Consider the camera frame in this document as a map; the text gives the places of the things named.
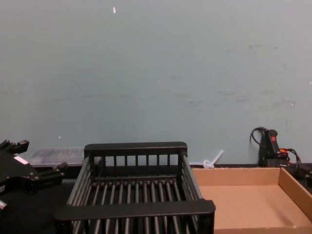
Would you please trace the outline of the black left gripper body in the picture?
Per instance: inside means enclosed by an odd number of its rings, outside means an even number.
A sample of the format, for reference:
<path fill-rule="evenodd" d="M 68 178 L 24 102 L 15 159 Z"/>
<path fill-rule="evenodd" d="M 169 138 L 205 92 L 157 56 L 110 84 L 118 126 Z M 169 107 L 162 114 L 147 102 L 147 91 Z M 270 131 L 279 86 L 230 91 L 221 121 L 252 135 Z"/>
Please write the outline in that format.
<path fill-rule="evenodd" d="M 35 192 L 39 187 L 39 173 L 23 158 L 0 152 L 0 194 L 14 190 Z"/>

